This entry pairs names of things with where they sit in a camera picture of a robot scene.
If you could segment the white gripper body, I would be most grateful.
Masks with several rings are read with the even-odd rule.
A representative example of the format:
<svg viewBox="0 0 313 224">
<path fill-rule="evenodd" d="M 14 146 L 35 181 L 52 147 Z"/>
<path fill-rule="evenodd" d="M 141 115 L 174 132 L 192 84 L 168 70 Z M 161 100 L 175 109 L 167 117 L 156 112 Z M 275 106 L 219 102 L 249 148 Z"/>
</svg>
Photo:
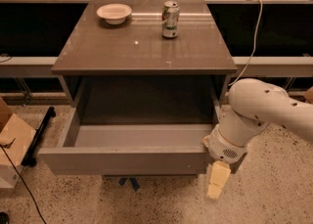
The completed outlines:
<svg viewBox="0 0 313 224">
<path fill-rule="evenodd" d="M 246 147 L 237 147 L 228 142 L 220 133 L 219 125 L 202 139 L 202 143 L 208 149 L 214 160 L 233 164 L 238 162 L 247 153 Z"/>
</svg>

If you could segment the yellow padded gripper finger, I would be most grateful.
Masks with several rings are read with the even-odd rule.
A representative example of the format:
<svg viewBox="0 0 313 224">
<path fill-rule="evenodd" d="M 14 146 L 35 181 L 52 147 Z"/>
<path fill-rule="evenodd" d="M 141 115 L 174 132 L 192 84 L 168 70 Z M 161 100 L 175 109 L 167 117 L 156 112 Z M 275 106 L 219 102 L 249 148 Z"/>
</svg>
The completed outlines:
<svg viewBox="0 0 313 224">
<path fill-rule="evenodd" d="M 221 160 L 215 161 L 209 170 L 209 182 L 206 195 L 217 200 L 231 174 L 230 165 Z"/>
</svg>

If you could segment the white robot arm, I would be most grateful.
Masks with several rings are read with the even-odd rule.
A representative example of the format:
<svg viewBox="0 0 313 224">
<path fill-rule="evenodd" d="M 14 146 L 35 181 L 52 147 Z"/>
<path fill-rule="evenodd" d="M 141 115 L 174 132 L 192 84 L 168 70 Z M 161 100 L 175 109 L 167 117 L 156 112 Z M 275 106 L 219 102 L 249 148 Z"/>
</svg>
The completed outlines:
<svg viewBox="0 0 313 224">
<path fill-rule="evenodd" d="M 313 143 L 313 105 L 292 99 L 285 89 L 257 79 L 234 83 L 230 109 L 202 140 L 213 159 L 207 195 L 216 200 L 231 174 L 230 166 L 247 153 L 247 144 L 269 124 L 279 125 Z"/>
</svg>

